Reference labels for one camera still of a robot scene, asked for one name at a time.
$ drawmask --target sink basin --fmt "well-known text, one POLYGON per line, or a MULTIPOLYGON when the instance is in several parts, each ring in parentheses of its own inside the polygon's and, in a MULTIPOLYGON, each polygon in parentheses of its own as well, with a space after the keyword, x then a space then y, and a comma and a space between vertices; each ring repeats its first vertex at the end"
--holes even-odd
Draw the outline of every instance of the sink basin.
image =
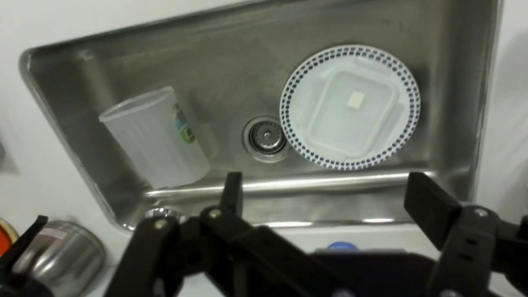
POLYGON ((228 172, 245 173, 243 216, 255 225, 407 223, 410 172, 474 200, 501 3, 251 2, 34 48, 22 74, 103 210, 126 229, 152 208, 195 215, 217 205, 228 172), (413 139, 360 172, 322 168, 289 145, 260 152, 248 127, 276 127, 291 73, 339 45, 377 46, 408 64, 423 97, 413 139), (177 91, 212 172, 194 185, 154 190, 98 116, 164 86, 177 91))

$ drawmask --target white countertop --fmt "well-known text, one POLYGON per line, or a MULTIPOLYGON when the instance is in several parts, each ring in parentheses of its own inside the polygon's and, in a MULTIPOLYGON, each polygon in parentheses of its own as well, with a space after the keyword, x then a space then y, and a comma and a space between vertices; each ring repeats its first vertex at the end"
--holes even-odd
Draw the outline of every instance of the white countertop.
MULTIPOLYGON (((47 0, 0 3, 0 218, 19 231, 37 215, 78 221, 108 246, 110 264, 123 254, 129 234, 103 215, 19 71, 22 51, 40 45, 184 15, 235 0, 47 0)), ((486 122, 479 203, 519 221, 528 208, 528 12, 527 0, 509 0, 501 27, 497 71, 486 122)), ((407 248, 433 253, 415 226, 339 228, 288 233, 308 251, 332 239, 364 248, 407 248)))

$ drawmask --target dotted plate border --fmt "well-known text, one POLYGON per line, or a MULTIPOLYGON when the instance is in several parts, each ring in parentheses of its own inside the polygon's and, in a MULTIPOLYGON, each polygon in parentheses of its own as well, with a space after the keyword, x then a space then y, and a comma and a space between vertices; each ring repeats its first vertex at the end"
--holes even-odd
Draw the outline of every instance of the dotted plate border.
POLYGON ((415 81, 415 76, 408 69, 408 66, 383 50, 378 50, 374 46, 362 46, 362 45, 329 48, 306 60, 289 78, 283 91, 281 106, 279 106, 281 126, 289 144, 308 160, 332 170, 364 170, 369 167, 375 167, 385 162, 387 159, 393 157, 411 139, 413 132, 416 130, 420 112, 421 112, 421 96, 420 96, 420 89, 415 81), (309 149, 301 142, 291 122, 291 101, 301 81, 317 66, 344 56, 362 56, 362 58, 375 60, 377 63, 385 64, 402 79, 402 84, 405 86, 411 101, 410 119, 407 122, 405 130, 397 139, 397 142, 393 142, 388 149, 382 150, 375 157, 370 157, 365 160, 355 160, 355 162, 331 160, 319 155, 317 152, 314 152, 312 149, 309 149))

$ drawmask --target translucent plastic cup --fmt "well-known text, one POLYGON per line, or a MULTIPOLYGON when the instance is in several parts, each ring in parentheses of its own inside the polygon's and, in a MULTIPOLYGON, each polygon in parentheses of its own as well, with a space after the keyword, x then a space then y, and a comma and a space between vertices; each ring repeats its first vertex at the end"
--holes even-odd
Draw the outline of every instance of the translucent plastic cup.
POLYGON ((100 122, 154 188, 189 185, 210 172, 172 88, 128 99, 103 112, 100 122))

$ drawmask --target drain strainer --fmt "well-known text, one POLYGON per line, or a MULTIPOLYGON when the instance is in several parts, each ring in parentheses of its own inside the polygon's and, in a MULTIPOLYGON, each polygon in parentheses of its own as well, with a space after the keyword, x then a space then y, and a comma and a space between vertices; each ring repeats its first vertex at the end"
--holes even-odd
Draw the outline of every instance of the drain strainer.
POLYGON ((286 157, 288 140, 275 117, 256 117, 245 127, 245 147, 261 162, 276 163, 286 157))

